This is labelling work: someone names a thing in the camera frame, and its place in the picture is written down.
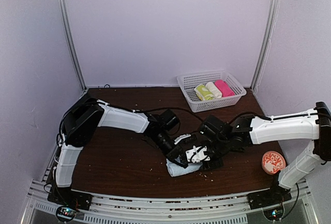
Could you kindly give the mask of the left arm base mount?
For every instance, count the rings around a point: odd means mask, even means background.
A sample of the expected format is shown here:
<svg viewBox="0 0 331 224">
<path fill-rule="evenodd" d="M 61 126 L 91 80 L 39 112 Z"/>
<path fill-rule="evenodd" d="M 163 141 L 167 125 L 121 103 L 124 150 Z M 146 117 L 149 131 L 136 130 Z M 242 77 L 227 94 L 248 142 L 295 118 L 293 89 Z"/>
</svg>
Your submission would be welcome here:
<svg viewBox="0 0 331 224">
<path fill-rule="evenodd" d="M 71 187 L 57 187 L 53 185 L 48 194 L 47 200 L 56 204 L 68 206 L 73 210 L 88 211 L 91 206 L 93 196 L 89 193 L 73 191 Z"/>
</svg>

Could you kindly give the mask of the light blue towel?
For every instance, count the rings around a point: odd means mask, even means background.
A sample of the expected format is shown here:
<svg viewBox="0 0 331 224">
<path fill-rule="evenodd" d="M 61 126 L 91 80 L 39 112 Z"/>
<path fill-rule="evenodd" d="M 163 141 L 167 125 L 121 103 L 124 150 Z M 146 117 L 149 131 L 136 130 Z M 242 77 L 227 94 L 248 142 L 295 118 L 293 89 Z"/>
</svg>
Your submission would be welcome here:
<svg viewBox="0 0 331 224">
<path fill-rule="evenodd" d="M 189 163 L 188 167 L 183 168 L 181 166 L 176 165 L 173 162 L 170 162 L 169 160 L 166 160 L 166 166 L 168 173 L 171 177 L 178 177 L 186 174 L 193 173 L 195 171 L 199 171 L 200 167 L 202 167 L 202 163 Z"/>
</svg>

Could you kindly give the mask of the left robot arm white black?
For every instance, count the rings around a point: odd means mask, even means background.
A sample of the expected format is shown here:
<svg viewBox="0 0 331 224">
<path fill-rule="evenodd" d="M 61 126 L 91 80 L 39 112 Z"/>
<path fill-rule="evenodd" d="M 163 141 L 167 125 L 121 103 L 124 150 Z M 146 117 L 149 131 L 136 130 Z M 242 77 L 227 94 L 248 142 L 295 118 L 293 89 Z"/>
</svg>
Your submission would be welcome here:
<svg viewBox="0 0 331 224">
<path fill-rule="evenodd" d="M 59 124 L 57 143 L 60 154 L 55 167 L 55 198 L 62 205 L 74 201 L 74 193 L 68 188 L 80 153 L 103 131 L 136 133 L 150 139 L 163 156 L 179 168 L 188 167 L 183 148 L 169 134 L 179 125 L 179 119 L 171 108 L 143 111 L 116 107 L 107 102 L 89 99 L 76 102 Z"/>
</svg>

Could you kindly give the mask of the green patterned towel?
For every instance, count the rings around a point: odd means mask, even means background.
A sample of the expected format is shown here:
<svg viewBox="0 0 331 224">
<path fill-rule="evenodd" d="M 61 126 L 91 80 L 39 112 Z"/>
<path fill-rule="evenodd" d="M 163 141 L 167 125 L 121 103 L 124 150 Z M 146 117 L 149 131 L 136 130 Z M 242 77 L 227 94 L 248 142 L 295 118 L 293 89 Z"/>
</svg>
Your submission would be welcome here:
<svg viewBox="0 0 331 224">
<path fill-rule="evenodd" d="M 212 92 L 210 92 L 204 84 L 199 84 L 194 88 L 197 97 L 201 101 L 214 100 L 215 97 Z"/>
</svg>

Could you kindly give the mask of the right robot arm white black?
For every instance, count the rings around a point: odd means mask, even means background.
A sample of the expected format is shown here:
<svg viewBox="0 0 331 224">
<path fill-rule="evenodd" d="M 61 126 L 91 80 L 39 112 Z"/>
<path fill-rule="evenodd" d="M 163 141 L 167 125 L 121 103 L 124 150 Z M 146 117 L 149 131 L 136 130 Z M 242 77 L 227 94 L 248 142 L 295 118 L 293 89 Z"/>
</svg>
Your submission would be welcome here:
<svg viewBox="0 0 331 224">
<path fill-rule="evenodd" d="M 222 158 L 229 152 L 242 152 L 246 147 L 270 141 L 307 139 L 310 142 L 296 159 L 277 176 L 276 185 L 265 193 L 265 200 L 276 204 L 300 179 L 322 162 L 330 161 L 330 110 L 324 102 L 304 112 L 262 116 L 244 112 L 229 122 L 210 115 L 199 127 L 207 141 L 205 155 L 210 160 L 202 162 L 202 170 L 212 170 L 223 165 Z"/>
</svg>

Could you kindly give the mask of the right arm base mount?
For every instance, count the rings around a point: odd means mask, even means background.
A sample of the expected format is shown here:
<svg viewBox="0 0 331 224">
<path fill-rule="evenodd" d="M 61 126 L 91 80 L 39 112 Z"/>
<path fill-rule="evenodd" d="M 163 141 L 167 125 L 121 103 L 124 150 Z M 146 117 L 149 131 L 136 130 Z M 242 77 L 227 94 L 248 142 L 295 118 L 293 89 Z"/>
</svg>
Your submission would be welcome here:
<svg viewBox="0 0 331 224">
<path fill-rule="evenodd" d="M 266 190 L 252 192 L 247 195 L 250 209 L 264 208 L 275 204 L 281 204 L 292 199 L 289 189 L 282 188 L 278 182 L 273 182 Z"/>
</svg>

